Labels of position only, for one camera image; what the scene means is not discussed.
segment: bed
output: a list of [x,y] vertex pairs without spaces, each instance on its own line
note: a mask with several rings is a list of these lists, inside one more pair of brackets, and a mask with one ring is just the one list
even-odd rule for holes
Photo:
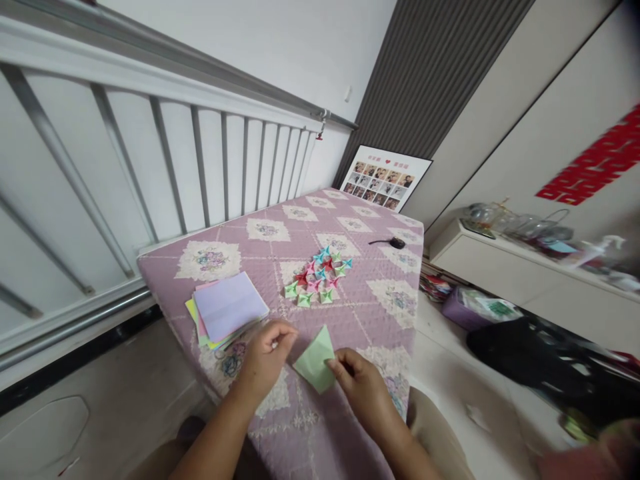
[[[369,242],[396,236],[402,250]],[[285,298],[284,286],[329,246],[353,268],[341,278],[333,303],[310,308]],[[334,348],[351,347],[380,370],[405,417],[423,251],[420,222],[334,189],[273,205],[138,258],[142,276],[215,401],[242,366],[253,331],[226,351],[200,346],[185,302],[196,286],[246,271],[270,308],[300,330],[288,364],[258,408],[248,437],[276,479],[392,478],[380,450],[354,418],[338,387],[318,395],[291,367],[322,325]]]

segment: hand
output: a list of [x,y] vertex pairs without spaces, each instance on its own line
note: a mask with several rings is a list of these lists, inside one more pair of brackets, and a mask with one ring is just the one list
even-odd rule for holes
[[251,340],[234,388],[249,398],[257,408],[269,394],[280,376],[298,330],[285,321],[266,324]]
[[398,442],[411,436],[395,409],[389,390],[378,369],[358,352],[336,350],[327,366],[344,390],[351,410],[369,436],[383,448],[385,442]]

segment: red double happiness sign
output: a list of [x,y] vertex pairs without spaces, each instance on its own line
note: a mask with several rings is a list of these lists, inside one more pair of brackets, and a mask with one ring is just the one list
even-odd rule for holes
[[639,161],[640,103],[535,196],[580,205]]

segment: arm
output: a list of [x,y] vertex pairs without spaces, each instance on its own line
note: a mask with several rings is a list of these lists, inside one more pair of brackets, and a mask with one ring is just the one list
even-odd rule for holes
[[375,365],[351,349],[337,350],[335,357],[328,360],[327,365],[344,390],[356,418],[382,450],[395,478],[441,480],[429,455],[395,409]]
[[297,335],[298,331],[283,321],[272,321],[258,332],[249,344],[238,379],[170,480],[233,477],[249,422],[278,380]]

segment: stack of colored paper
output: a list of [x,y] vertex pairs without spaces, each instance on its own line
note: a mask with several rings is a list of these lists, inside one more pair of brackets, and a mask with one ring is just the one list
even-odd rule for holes
[[186,307],[195,322],[198,344],[224,349],[269,314],[246,272],[196,287]]

